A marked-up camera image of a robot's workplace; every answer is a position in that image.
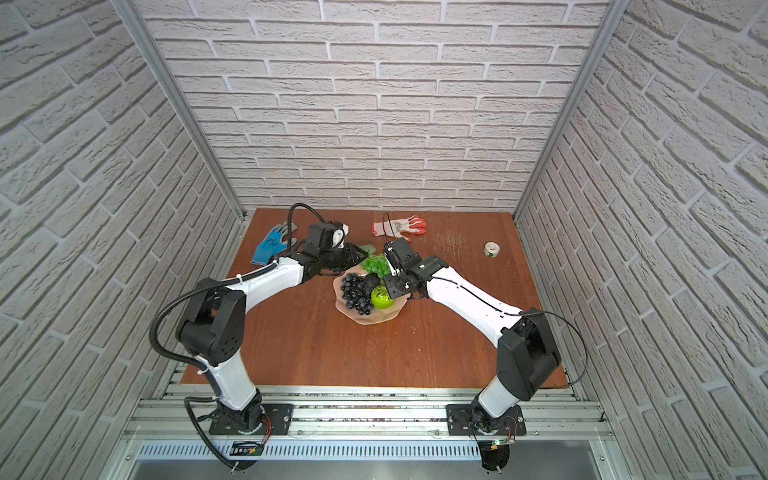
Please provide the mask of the green grape bunch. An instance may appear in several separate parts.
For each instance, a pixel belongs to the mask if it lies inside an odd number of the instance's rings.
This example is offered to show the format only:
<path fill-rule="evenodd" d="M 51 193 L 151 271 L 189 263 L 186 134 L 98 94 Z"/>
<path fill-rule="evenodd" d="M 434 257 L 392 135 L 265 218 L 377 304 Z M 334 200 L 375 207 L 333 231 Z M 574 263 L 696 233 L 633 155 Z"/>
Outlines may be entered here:
<path fill-rule="evenodd" d="M 366 258 L 360 263 L 362 269 L 367 273 L 374 273 L 380 279 L 391 274 L 390 265 L 384 254 L 378 254 L 374 245 L 360 246 L 366 254 Z"/>

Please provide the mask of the green custard apple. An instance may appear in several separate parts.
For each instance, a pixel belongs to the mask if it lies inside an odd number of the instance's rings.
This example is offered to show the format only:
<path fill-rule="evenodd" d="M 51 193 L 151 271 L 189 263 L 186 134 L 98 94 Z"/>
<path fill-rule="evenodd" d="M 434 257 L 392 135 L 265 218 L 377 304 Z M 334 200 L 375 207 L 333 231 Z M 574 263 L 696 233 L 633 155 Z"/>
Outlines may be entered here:
<path fill-rule="evenodd" d="M 386 310 L 394 305 L 394 300 L 390 297 L 387 288 L 379 285 L 371 292 L 371 302 L 377 310 Z"/>

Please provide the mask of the black avocado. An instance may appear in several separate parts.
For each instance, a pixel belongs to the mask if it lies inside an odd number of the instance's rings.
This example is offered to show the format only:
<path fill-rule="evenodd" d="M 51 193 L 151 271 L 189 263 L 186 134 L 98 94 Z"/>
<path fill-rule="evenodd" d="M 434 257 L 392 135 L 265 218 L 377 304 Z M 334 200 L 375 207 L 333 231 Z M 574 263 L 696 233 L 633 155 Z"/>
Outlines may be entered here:
<path fill-rule="evenodd" d="M 367 274 L 360 283 L 362 291 L 368 296 L 380 285 L 381 279 L 376 273 Z"/>

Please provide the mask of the dark purple grape bunch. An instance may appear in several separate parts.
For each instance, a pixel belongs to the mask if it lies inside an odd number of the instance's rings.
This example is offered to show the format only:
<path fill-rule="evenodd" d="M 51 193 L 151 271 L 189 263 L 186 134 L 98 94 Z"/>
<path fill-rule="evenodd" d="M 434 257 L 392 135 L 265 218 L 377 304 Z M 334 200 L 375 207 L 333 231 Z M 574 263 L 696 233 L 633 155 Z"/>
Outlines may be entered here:
<path fill-rule="evenodd" d="M 351 273 L 344 277 L 341 284 L 342 299 L 346 308 L 363 316 L 370 315 L 373 309 L 371 295 L 366 295 L 360 286 L 361 280 L 365 276 Z"/>

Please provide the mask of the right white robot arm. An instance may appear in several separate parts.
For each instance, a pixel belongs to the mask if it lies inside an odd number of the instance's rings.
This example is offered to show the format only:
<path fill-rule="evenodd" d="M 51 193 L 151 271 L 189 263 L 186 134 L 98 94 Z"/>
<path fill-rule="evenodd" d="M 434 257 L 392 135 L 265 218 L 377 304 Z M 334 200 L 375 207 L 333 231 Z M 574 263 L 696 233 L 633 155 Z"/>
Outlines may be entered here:
<path fill-rule="evenodd" d="M 546 314 L 508 305 L 464 279 L 442 259 L 421 258 L 404 239 L 383 248 L 393 299 L 428 298 L 457 313 L 497 349 L 496 374 L 472 402 L 473 420 L 491 429 L 522 401 L 530 400 L 561 365 Z"/>

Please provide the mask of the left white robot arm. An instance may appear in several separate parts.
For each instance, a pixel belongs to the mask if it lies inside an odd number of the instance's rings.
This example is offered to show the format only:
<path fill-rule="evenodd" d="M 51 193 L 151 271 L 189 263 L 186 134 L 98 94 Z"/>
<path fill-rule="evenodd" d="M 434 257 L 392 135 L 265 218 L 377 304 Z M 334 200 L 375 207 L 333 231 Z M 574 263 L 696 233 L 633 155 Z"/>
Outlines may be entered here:
<path fill-rule="evenodd" d="M 338 221 L 315 223 L 303 244 L 281 252 L 265 266 L 229 282 L 198 283 L 205 290 L 189 300 L 176 336 L 213 388 L 217 412 L 239 430 L 255 430 L 264 416 L 261 394 L 241 356 L 246 314 L 325 270 L 343 272 L 360 263 L 365 252 L 346 241 L 348 232 L 349 227 Z"/>

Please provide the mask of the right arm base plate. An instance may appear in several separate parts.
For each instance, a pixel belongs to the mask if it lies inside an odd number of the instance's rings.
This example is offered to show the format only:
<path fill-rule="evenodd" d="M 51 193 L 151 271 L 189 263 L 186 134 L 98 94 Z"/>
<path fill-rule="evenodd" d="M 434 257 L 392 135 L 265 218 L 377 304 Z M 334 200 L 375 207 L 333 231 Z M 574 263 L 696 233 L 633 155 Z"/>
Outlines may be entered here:
<path fill-rule="evenodd" d="M 479 405 L 448 404 L 445 407 L 450 436 L 525 436 L 527 427 L 519 405 L 492 417 Z"/>

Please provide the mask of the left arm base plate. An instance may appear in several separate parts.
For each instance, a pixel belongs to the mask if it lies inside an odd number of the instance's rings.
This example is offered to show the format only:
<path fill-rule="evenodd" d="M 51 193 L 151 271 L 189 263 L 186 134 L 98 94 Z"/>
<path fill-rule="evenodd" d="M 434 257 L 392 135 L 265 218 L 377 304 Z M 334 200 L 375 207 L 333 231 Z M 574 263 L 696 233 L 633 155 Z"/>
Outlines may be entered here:
<path fill-rule="evenodd" d="M 262 435 L 271 427 L 271 434 L 285 436 L 288 434 L 292 416 L 293 404 L 263 404 L 247 406 L 244 410 L 233 410 L 222 403 L 211 419 L 209 433 L 212 435 Z"/>

